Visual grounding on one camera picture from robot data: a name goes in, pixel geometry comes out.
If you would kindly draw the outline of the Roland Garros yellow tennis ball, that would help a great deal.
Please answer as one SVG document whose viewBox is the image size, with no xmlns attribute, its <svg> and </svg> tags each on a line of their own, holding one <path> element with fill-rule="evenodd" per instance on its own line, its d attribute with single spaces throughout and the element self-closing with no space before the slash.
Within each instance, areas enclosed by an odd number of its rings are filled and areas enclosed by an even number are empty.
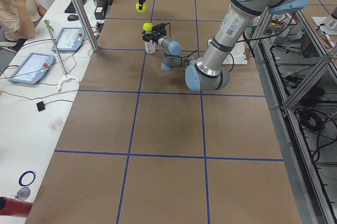
<svg viewBox="0 0 337 224">
<path fill-rule="evenodd" d="M 147 11 L 147 3 L 143 3 L 143 4 L 140 4 L 140 3 L 136 3 L 136 11 L 139 12 L 139 13 L 145 13 Z"/>
</svg>

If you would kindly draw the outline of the white tennis ball can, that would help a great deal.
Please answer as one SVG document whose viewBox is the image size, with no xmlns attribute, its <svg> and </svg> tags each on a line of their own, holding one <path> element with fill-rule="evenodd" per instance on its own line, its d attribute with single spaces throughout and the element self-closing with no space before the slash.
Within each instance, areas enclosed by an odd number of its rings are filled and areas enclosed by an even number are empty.
<svg viewBox="0 0 337 224">
<path fill-rule="evenodd" d="M 146 41 L 144 41 L 145 44 L 145 51 L 147 54 L 154 54 L 156 51 L 156 45 L 155 42 L 148 38 Z"/>
</svg>

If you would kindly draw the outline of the black box white label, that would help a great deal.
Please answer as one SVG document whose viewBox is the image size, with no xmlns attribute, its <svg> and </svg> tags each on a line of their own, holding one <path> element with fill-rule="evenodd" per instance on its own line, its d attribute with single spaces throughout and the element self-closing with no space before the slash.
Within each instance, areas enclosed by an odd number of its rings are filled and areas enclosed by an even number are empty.
<svg viewBox="0 0 337 224">
<path fill-rule="evenodd" d="M 97 20 L 103 20 L 105 18 L 111 3 L 111 0 L 94 0 L 96 6 L 94 16 Z"/>
</svg>

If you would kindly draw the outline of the black computer mouse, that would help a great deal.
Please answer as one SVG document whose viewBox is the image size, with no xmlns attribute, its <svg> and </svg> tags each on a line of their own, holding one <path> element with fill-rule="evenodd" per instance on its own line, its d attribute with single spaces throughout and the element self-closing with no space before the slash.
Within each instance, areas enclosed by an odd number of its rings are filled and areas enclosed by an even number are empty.
<svg viewBox="0 0 337 224">
<path fill-rule="evenodd" d="M 72 22 L 72 21 L 77 21 L 79 20 L 79 17 L 76 15 L 76 14 L 70 14 L 68 17 L 67 17 L 67 20 Z"/>
</svg>

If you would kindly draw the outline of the blue teach pendant far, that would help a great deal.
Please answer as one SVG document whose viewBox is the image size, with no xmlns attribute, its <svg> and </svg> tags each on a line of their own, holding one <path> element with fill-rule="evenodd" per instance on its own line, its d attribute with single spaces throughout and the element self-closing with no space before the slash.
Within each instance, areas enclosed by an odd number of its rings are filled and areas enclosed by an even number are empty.
<svg viewBox="0 0 337 224">
<path fill-rule="evenodd" d="M 59 52 L 76 52 L 86 38 L 82 27 L 62 27 L 56 40 Z"/>
</svg>

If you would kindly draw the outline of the blue teach pendant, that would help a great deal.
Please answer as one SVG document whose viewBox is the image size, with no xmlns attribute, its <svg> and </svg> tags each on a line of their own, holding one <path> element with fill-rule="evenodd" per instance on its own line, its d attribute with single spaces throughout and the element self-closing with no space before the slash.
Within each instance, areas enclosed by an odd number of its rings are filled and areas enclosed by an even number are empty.
<svg viewBox="0 0 337 224">
<path fill-rule="evenodd" d="M 35 85 L 44 78 L 54 62 L 55 56 L 52 54 L 32 52 L 8 80 L 12 83 Z"/>
<path fill-rule="evenodd" d="M 86 38 L 82 27 L 62 27 L 56 40 L 59 52 L 76 52 Z"/>
</svg>

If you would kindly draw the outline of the reacher grabber stick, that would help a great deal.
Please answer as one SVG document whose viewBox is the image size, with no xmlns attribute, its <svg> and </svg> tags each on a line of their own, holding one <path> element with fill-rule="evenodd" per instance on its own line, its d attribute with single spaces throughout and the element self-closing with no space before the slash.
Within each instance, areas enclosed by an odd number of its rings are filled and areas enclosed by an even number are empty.
<svg viewBox="0 0 337 224">
<path fill-rule="evenodd" d="M 55 38 L 54 38 L 53 33 L 52 33 L 54 31 L 54 29 L 51 27 L 49 20 L 44 20 L 44 23 L 45 23 L 45 25 L 47 27 L 47 30 L 48 30 L 48 33 L 51 37 L 53 46 L 55 48 L 56 55 L 58 57 L 58 60 L 59 60 L 59 63 L 60 63 L 60 66 L 61 66 L 61 69 L 62 69 L 62 72 L 63 72 L 63 77 L 59 80 L 59 82 L 57 84 L 57 89 L 58 89 L 59 92 L 61 92 L 63 83 L 65 83 L 67 81 L 71 81 L 71 80 L 75 80 L 77 83 L 79 83 L 80 81 L 76 76 L 73 76 L 73 75 L 70 75 L 70 74 L 67 73 L 67 71 L 65 69 L 65 66 L 63 64 L 61 55 L 60 55 L 60 53 L 57 49 Z"/>
</svg>

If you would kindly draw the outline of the blue teach pendant near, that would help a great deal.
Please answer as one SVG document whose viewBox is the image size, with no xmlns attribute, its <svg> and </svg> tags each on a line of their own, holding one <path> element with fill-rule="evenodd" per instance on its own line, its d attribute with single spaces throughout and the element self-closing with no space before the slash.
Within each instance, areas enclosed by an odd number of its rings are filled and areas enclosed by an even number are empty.
<svg viewBox="0 0 337 224">
<path fill-rule="evenodd" d="M 8 80 L 12 83 L 35 85 L 44 78 L 54 62 L 55 56 L 52 54 L 32 52 Z"/>
</svg>

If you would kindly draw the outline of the seated person beige shirt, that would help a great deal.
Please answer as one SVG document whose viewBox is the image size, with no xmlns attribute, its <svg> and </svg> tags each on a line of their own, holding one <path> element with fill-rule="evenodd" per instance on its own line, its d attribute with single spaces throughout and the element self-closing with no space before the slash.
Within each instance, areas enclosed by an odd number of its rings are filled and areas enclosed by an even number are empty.
<svg viewBox="0 0 337 224">
<path fill-rule="evenodd" d="M 11 42 L 33 39 L 47 10 L 39 0 L 1 0 L 1 27 Z"/>
</svg>

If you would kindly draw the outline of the small black square pad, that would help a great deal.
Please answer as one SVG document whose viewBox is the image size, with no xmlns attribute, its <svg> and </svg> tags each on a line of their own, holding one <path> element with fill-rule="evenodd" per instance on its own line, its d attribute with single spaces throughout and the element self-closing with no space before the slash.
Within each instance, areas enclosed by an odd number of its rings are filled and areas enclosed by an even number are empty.
<svg viewBox="0 0 337 224">
<path fill-rule="evenodd" d="M 38 112 L 41 112 L 46 109 L 46 103 L 44 103 L 44 101 L 37 102 L 36 107 Z"/>
</svg>

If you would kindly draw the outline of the blue tape roll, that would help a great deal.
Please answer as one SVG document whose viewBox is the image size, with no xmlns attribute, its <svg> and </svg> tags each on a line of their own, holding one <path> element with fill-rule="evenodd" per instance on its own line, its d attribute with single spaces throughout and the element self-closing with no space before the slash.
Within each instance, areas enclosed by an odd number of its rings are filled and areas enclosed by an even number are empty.
<svg viewBox="0 0 337 224">
<path fill-rule="evenodd" d="M 22 187 L 30 186 L 36 179 L 36 174 L 32 170 L 25 171 L 18 179 L 18 184 Z"/>
</svg>

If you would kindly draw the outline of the grey metal round lid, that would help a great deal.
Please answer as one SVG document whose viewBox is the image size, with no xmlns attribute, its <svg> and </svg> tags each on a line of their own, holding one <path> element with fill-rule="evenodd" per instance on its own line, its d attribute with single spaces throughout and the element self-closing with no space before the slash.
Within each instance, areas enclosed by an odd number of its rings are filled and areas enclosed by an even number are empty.
<svg viewBox="0 0 337 224">
<path fill-rule="evenodd" d="M 15 196 L 16 199 L 25 201 L 27 200 L 31 195 L 31 190 L 29 187 L 22 187 L 17 191 L 17 194 Z"/>
</svg>

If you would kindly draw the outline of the red cylinder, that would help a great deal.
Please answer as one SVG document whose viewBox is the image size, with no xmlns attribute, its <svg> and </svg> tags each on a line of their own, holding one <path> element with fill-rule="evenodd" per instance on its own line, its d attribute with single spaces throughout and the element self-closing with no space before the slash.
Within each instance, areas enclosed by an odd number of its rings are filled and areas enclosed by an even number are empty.
<svg viewBox="0 0 337 224">
<path fill-rule="evenodd" d="M 1 197 L 1 216 L 26 218 L 32 206 L 33 203 L 31 202 Z"/>
</svg>

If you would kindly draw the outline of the aluminium frame post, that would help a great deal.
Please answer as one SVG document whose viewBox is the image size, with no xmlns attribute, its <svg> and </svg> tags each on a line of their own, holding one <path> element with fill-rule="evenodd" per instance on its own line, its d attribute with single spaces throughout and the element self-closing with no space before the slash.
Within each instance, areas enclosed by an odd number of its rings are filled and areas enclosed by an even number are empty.
<svg viewBox="0 0 337 224">
<path fill-rule="evenodd" d="M 93 30 L 92 30 L 90 21 L 87 17 L 87 14 L 85 12 L 84 5 L 83 5 L 81 0 L 71 0 L 71 1 L 72 1 L 73 5 L 76 9 L 76 12 L 79 16 L 81 25 L 82 25 L 82 27 L 85 31 L 85 34 L 86 34 L 87 39 L 89 41 L 89 44 L 92 48 L 92 51 L 95 52 L 98 49 L 98 43 L 97 43 L 96 37 L 93 34 Z"/>
</svg>

